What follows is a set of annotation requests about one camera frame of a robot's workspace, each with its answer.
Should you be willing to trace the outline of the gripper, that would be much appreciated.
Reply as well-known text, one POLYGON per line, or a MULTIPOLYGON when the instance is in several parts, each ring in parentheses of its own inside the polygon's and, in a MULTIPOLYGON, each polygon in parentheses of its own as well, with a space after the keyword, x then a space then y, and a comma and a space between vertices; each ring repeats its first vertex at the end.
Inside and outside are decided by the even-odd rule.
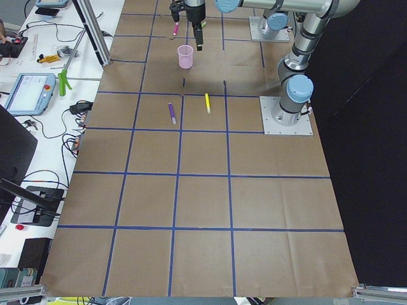
MULTIPOLYGON (((185 0, 186 17, 189 22, 202 22, 205 19, 205 0, 185 0)), ((204 45, 203 30, 194 28, 197 51, 202 51, 204 45)))
POLYGON ((173 0, 169 6, 173 19, 179 19, 179 13, 184 11, 184 1, 183 0, 173 0))

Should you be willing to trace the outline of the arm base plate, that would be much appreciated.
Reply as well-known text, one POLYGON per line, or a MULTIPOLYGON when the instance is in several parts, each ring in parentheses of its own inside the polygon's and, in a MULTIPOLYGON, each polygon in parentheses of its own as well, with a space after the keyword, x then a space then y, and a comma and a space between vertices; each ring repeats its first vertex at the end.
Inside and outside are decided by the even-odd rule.
POLYGON ((281 97, 260 96, 261 118, 265 135, 312 136, 310 114, 304 105, 299 113, 291 114, 280 107, 281 97))
POLYGON ((249 17, 251 41, 288 43, 290 42, 287 29, 272 30, 263 17, 249 17))

